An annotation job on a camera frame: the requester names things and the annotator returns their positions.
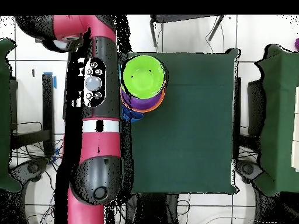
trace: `green bowl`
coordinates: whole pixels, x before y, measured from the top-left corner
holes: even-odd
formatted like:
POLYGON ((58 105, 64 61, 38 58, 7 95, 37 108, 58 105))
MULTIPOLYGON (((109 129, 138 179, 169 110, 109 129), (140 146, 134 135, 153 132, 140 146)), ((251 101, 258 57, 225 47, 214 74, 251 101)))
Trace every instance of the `green bowl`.
POLYGON ((129 60, 125 66, 123 72, 124 85, 132 96, 139 99, 149 99, 162 90, 165 70, 156 58, 139 55, 129 60))

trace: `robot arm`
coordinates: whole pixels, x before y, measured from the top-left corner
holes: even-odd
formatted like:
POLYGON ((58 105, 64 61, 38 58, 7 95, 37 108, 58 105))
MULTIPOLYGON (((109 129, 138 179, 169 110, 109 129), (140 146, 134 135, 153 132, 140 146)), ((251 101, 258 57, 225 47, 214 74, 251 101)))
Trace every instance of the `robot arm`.
POLYGON ((66 52, 90 28, 85 57, 82 148, 68 191, 68 224, 104 224, 103 205, 120 190, 120 107, 116 30, 111 16, 17 16, 18 26, 49 50, 66 52), (59 48, 54 41, 69 45, 59 48))

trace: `green table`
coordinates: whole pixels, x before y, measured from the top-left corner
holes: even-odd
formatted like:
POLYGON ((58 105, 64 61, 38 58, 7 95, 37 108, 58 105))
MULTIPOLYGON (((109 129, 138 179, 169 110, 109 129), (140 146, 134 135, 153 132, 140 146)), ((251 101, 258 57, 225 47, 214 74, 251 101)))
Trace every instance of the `green table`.
POLYGON ((15 45, 10 40, 0 40, 0 189, 15 193, 20 191, 22 186, 8 172, 11 154, 11 99, 9 95, 10 67, 6 60, 7 54, 14 48, 15 45))
POLYGON ((291 166, 299 53, 270 45, 256 65, 260 67, 267 101, 260 135, 260 165, 265 172, 254 183, 267 196, 281 191, 299 193, 299 173, 291 166))
POLYGON ((163 62, 169 81, 162 104, 132 124, 133 192, 236 193, 231 162, 238 50, 138 54, 163 62))

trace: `white tile floor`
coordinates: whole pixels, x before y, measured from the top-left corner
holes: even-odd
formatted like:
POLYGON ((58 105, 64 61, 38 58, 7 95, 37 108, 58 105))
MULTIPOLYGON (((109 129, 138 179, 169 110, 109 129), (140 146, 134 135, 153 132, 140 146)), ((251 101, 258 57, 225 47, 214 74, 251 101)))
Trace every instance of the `white tile floor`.
MULTIPOLYGON (((294 42, 299 38, 298 15, 227 15, 222 21, 210 42, 214 53, 223 53, 229 48, 241 50, 239 76, 242 78, 241 125, 248 126, 247 92, 248 82, 260 78, 260 72, 253 62, 261 60, 264 49, 268 44, 280 44, 284 48, 295 51, 294 42)), ((18 122, 42 121, 41 108, 41 75, 43 72, 52 72, 57 77, 57 88, 54 89, 55 111, 55 139, 62 138, 62 101, 64 93, 65 70, 67 55, 46 50, 40 43, 24 34, 15 26, 12 16, 0 17, 0 37, 7 37, 16 41, 17 47, 8 54, 9 64, 13 75, 19 81, 18 89, 18 122)), ((128 15, 131 29, 130 41, 133 51, 156 51, 152 45, 149 15, 128 15)), ((215 17, 205 17, 164 24, 163 52, 165 53, 211 53, 206 42, 206 35, 210 32, 215 17)), ((155 25, 155 33, 161 31, 161 25, 155 25)), ((159 35, 158 51, 162 51, 162 33, 159 35)), ((21 125, 20 132, 38 130, 39 125, 21 125)), ((18 163, 24 161, 19 154, 18 163)), ((11 166, 16 165, 13 159, 11 166)), ((47 168, 55 187, 55 170, 47 168)), ((235 184, 239 188, 236 195, 223 194, 181 194, 178 206, 180 224, 252 224, 255 214, 255 196, 251 185, 244 184, 236 175, 235 184)), ((43 178, 30 183, 26 195, 26 212, 28 216, 44 214, 49 209, 53 190, 46 173, 43 178)), ((44 224, 51 222, 51 209, 44 224)), ((41 216, 29 218, 31 224, 38 224, 41 216)))

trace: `blue bowl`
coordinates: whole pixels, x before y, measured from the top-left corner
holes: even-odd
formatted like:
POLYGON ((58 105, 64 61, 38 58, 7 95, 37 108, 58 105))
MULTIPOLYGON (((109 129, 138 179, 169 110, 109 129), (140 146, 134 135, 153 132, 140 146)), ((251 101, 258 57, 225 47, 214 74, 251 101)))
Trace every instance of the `blue bowl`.
POLYGON ((123 118, 127 121, 131 119, 131 123, 134 123, 143 118, 144 113, 138 113, 136 111, 132 111, 131 109, 127 108, 126 106, 121 106, 121 111, 123 113, 123 118))

